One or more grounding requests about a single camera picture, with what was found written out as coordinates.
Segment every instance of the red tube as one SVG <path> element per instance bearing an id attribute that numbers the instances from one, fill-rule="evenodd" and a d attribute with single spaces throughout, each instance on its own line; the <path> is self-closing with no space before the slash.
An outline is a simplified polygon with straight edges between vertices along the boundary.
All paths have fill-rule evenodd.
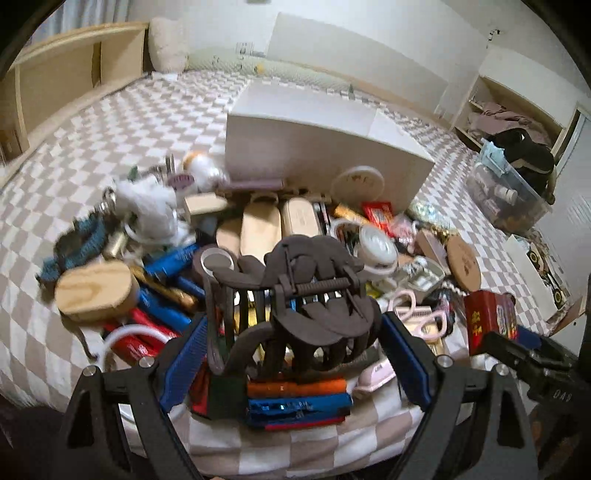
<path id="1" fill-rule="evenodd" d="M 152 327 L 156 330 L 159 330 L 169 338 L 176 338 L 180 336 L 177 332 L 173 332 L 170 328 L 165 327 L 164 325 L 160 325 L 153 321 L 147 314 L 142 312 L 139 308 L 131 309 L 129 311 L 129 318 L 132 322 L 137 323 L 138 325 L 146 325 L 146 327 Z M 144 335 L 138 335 L 138 338 L 140 338 L 143 342 L 147 343 L 148 345 L 151 345 L 153 348 L 161 349 L 163 347 L 162 342 L 156 340 L 155 338 Z"/>
<path id="2" fill-rule="evenodd" d="M 105 330 L 111 333 L 118 326 L 117 323 L 107 323 Z M 158 356 L 163 346 L 161 343 L 160 346 L 153 347 L 142 342 L 135 335 L 129 335 L 116 342 L 112 350 L 130 365 L 135 365 L 143 356 Z"/>

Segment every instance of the door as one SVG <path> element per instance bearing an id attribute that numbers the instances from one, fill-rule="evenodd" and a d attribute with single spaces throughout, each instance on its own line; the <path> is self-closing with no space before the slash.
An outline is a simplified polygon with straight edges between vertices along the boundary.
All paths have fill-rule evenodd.
<path id="1" fill-rule="evenodd" d="M 558 168 L 552 212 L 536 228 L 564 270 L 573 300 L 585 295 L 591 273 L 591 119 L 581 114 Z"/>

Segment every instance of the white storage box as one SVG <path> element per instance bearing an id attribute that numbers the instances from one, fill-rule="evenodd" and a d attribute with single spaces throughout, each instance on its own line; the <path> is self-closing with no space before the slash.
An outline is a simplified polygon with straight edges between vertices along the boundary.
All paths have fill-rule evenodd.
<path id="1" fill-rule="evenodd" d="M 355 166 L 379 170 L 380 200 L 403 211 L 434 161 L 382 112 L 311 89 L 253 81 L 228 114 L 226 166 L 233 180 L 282 178 L 289 186 L 329 192 Z"/>

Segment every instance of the blue tube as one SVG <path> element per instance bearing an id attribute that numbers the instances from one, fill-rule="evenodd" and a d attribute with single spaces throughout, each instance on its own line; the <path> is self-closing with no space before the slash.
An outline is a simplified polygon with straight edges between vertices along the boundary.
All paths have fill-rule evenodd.
<path id="1" fill-rule="evenodd" d="M 174 279 L 173 283 L 177 288 L 180 288 L 182 291 L 197 297 L 199 300 L 205 299 L 205 290 L 203 290 L 196 283 L 190 281 L 188 278 L 177 277 Z"/>
<path id="2" fill-rule="evenodd" d="M 185 268 L 191 266 L 193 254 L 201 247 L 201 245 L 194 243 L 157 258 L 144 268 L 146 275 L 160 283 L 165 283 L 169 278 L 177 276 Z"/>
<path id="3" fill-rule="evenodd" d="M 138 308 L 154 316 L 177 333 L 183 333 L 191 323 L 191 318 L 145 287 L 139 290 Z"/>

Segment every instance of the folded clothes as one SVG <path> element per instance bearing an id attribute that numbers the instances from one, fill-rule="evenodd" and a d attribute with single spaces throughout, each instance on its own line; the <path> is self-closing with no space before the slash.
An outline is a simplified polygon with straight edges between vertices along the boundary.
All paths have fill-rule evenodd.
<path id="1" fill-rule="evenodd" d="M 522 113 L 507 110 L 498 103 L 488 102 L 484 105 L 482 113 L 468 115 L 468 133 L 477 138 L 482 136 L 482 132 L 494 135 L 517 127 L 527 130 L 535 143 L 552 145 L 550 136 L 541 123 Z"/>

